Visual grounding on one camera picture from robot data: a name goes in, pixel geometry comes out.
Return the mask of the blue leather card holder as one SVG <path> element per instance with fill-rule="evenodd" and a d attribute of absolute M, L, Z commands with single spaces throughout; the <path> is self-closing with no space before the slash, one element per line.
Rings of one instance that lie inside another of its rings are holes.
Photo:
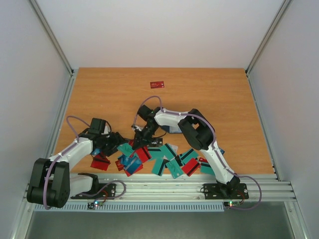
<path fill-rule="evenodd" d="M 162 130 L 164 130 L 165 132 L 170 133 L 170 134 L 179 134 L 179 133 L 182 133 L 182 131 L 180 130 L 179 127 L 168 126 L 168 125 L 162 125 L 162 126 L 160 126 L 160 128 L 161 128 Z"/>

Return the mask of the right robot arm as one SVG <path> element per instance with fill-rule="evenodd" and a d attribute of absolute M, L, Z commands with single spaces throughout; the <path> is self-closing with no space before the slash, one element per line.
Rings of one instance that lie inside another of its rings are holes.
<path fill-rule="evenodd" d="M 137 116 L 141 117 L 146 125 L 143 128 L 133 126 L 135 136 L 132 148 L 134 150 L 146 146 L 160 126 L 177 127 L 188 144 L 200 151 L 208 161 L 215 173 L 221 197 L 226 199 L 237 193 L 240 179 L 224 159 L 218 147 L 214 128 L 197 109 L 189 112 L 175 112 L 161 107 L 152 110 L 142 105 L 138 109 Z"/>

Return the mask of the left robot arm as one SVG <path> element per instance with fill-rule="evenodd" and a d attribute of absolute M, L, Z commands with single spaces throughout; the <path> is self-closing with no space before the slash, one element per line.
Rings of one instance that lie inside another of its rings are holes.
<path fill-rule="evenodd" d="M 87 155 L 99 160 L 111 156 L 126 140 L 113 132 L 106 120 L 97 118 L 75 135 L 74 141 L 56 155 L 35 161 L 27 189 L 28 202 L 49 210 L 62 208 L 71 197 L 94 199 L 94 205 L 115 198 L 113 193 L 105 192 L 107 185 L 100 184 L 97 175 L 79 173 L 72 177 L 70 171 Z"/>

